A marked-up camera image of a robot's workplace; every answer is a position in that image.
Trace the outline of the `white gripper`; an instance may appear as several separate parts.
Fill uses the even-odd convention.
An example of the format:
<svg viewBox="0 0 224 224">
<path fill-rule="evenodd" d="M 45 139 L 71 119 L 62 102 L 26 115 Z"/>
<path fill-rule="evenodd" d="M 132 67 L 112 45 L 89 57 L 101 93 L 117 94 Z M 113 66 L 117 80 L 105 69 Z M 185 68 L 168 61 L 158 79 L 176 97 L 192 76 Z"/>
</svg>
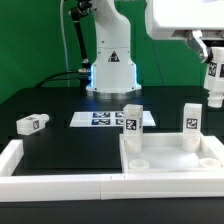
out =
<svg viewBox="0 0 224 224">
<path fill-rule="evenodd" d="M 183 40 L 187 36 L 187 46 L 208 64 L 212 49 L 202 38 L 224 39 L 224 0 L 146 0 L 145 25 L 155 40 Z"/>
</svg>

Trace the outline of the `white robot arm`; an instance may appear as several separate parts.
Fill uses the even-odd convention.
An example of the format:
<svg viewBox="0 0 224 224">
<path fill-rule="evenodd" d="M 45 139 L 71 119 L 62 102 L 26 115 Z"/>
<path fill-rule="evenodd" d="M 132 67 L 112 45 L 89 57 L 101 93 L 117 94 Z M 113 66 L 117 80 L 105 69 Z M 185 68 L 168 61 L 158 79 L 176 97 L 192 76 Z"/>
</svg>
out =
<svg viewBox="0 0 224 224">
<path fill-rule="evenodd" d="M 224 41 L 224 0 L 145 0 L 145 28 L 154 40 L 183 40 L 203 63 Z M 115 0 L 77 0 L 70 10 L 75 25 L 91 14 L 96 28 L 96 60 L 90 69 L 90 96 L 125 98 L 141 90 L 131 59 L 131 25 Z"/>
</svg>

